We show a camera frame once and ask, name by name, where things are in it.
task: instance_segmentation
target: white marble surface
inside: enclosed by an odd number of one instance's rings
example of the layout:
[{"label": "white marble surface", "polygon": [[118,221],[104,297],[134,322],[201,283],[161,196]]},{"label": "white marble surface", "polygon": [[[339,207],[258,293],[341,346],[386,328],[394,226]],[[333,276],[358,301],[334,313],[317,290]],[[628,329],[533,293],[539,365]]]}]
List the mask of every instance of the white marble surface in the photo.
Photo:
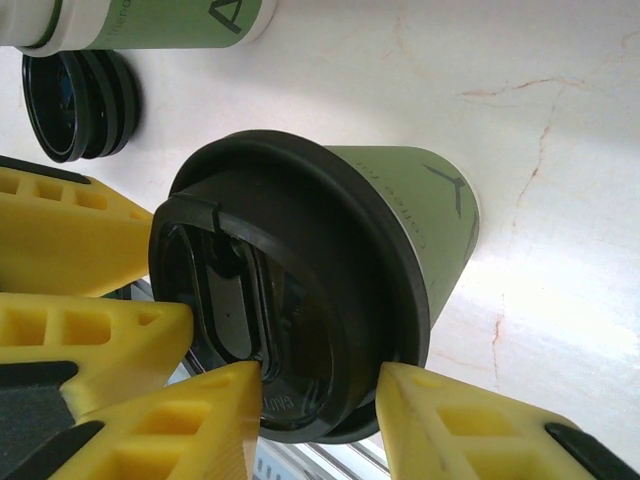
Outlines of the white marble surface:
[{"label": "white marble surface", "polygon": [[[198,147],[249,128],[448,156],[480,245],[428,367],[564,414],[640,469],[640,3],[281,0],[257,42],[129,52],[145,118],[70,168],[154,209]],[[0,152],[46,162],[0,49]]]}]

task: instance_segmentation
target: black plastic lid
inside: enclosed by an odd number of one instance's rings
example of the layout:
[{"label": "black plastic lid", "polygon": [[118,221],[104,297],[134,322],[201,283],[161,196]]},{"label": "black plastic lid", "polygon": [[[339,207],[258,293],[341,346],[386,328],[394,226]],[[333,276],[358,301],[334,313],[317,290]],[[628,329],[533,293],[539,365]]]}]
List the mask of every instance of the black plastic lid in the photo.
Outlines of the black plastic lid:
[{"label": "black plastic lid", "polygon": [[58,163],[122,150],[140,119],[131,70],[110,51],[23,57],[23,89],[31,125]]},{"label": "black plastic lid", "polygon": [[149,261],[156,299],[193,308],[192,372],[262,362],[264,437],[365,438],[381,363],[426,360],[426,292],[402,227],[299,137],[246,132],[196,153],[156,212]]}]

